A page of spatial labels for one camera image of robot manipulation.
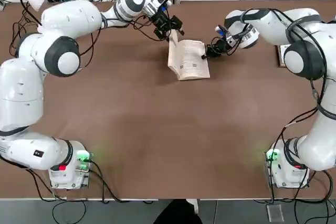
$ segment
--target green light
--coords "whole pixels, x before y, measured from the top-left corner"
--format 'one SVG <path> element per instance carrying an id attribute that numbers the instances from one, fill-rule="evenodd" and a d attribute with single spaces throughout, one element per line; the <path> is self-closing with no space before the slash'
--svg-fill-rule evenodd
<path id="1" fill-rule="evenodd" d="M 87 151 L 78 151 L 77 159 L 82 162 L 88 162 L 90 161 L 90 153 L 88 153 Z"/>
<path id="2" fill-rule="evenodd" d="M 273 160 L 276 161 L 276 160 L 278 160 L 280 158 L 280 151 L 278 149 L 270 149 L 270 150 L 268 150 L 268 152 L 266 153 L 267 159 L 271 160 L 272 155 L 273 155 Z"/>
<path id="3" fill-rule="evenodd" d="M 80 165 L 79 168 L 82 169 L 82 170 L 88 170 L 89 169 L 89 167 L 87 165 Z"/>

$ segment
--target brown table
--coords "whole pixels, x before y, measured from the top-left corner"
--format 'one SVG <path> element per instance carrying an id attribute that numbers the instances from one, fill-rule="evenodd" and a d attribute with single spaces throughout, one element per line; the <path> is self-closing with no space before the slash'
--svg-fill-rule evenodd
<path id="1" fill-rule="evenodd" d="M 233 9 L 311 7 L 330 20 L 335 4 L 183 2 L 170 14 L 183 21 L 185 39 L 209 43 Z M 12 23 L 21 10 L 15 4 L 0 13 L 1 61 L 9 58 Z M 153 29 L 145 31 L 154 36 Z M 79 42 L 84 51 L 90 37 Z M 263 151 L 289 120 L 314 106 L 309 82 L 278 68 L 275 47 L 262 39 L 252 49 L 211 60 L 208 80 L 177 81 L 166 66 L 167 50 L 166 42 L 131 27 L 102 31 L 87 69 L 67 79 L 46 78 L 45 113 L 32 128 L 82 142 L 122 198 L 269 198 Z M 286 136 L 305 134 L 311 125 L 293 126 Z M 2 162 L 0 169 L 0 198 L 37 197 L 28 173 Z M 324 196 L 328 183 L 323 174 L 316 178 L 300 197 Z M 93 179 L 89 189 L 58 193 L 99 198 L 101 184 Z M 294 191 L 276 195 L 292 197 Z"/>

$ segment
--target gray floor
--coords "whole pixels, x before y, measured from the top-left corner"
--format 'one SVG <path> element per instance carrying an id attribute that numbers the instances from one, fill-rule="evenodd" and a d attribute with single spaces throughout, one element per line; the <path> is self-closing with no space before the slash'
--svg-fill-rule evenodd
<path id="1" fill-rule="evenodd" d="M 118 204 L 111 202 L 104 205 L 99 202 L 87 202 L 87 213 L 79 224 L 151 224 L 169 204 L 169 200 L 155 201 L 151 205 L 140 202 Z M 216 201 L 200 201 L 199 216 L 203 224 L 213 224 Z M 55 223 L 51 216 L 54 203 L 42 201 L 0 201 L 1 224 L 49 224 Z M 306 205 L 298 203 L 300 224 L 312 216 L 325 216 L 325 205 Z M 295 224 L 293 204 L 282 205 L 285 223 Z M 82 203 L 71 202 L 55 210 L 55 217 L 60 224 L 72 223 L 82 214 Z M 309 224 L 325 223 L 325 219 L 317 219 Z M 267 224 L 266 206 L 251 200 L 219 201 L 216 224 Z M 329 223 L 336 223 L 336 217 Z"/>

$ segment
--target book page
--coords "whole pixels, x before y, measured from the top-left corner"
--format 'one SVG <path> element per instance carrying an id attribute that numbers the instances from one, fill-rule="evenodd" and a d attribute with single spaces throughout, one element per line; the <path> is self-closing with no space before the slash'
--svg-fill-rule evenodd
<path id="1" fill-rule="evenodd" d="M 205 54 L 203 42 L 182 40 L 177 46 L 177 54 L 182 56 L 180 80 L 210 78 L 208 62 L 202 59 Z"/>
<path id="2" fill-rule="evenodd" d="M 169 36 L 168 67 L 180 78 L 181 56 L 177 52 L 179 40 L 176 30 L 171 30 Z"/>

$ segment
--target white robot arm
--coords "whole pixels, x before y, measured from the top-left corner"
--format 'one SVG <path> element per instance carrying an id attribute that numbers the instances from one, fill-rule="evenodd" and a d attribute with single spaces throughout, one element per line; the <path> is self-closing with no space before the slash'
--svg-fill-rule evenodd
<path id="1" fill-rule="evenodd" d="M 77 0 L 46 9 L 38 33 L 21 38 L 16 58 L 0 67 L 0 156 L 29 168 L 47 169 L 53 188 L 87 185 L 89 165 L 83 161 L 88 162 L 90 154 L 82 144 L 28 130 L 43 115 L 43 80 L 48 73 L 58 77 L 77 73 L 76 38 L 125 26 L 141 13 L 156 26 L 157 35 L 166 36 L 170 29 L 183 32 L 180 20 L 164 13 L 170 5 L 168 0 L 118 0 L 107 12 L 100 12 L 93 3 Z"/>
<path id="2" fill-rule="evenodd" d="M 222 43 L 228 50 L 236 41 L 241 48 L 255 45 L 260 33 L 273 45 L 291 44 L 285 52 L 285 64 L 292 73 L 311 81 L 327 74 L 324 96 L 317 105 L 318 116 L 308 135 L 276 142 L 268 151 L 278 187 L 305 186 L 306 169 L 326 170 L 336 162 L 336 24 L 325 24 L 316 10 L 305 8 L 284 13 L 274 9 L 234 10 L 224 26 L 216 30 L 223 33 Z"/>

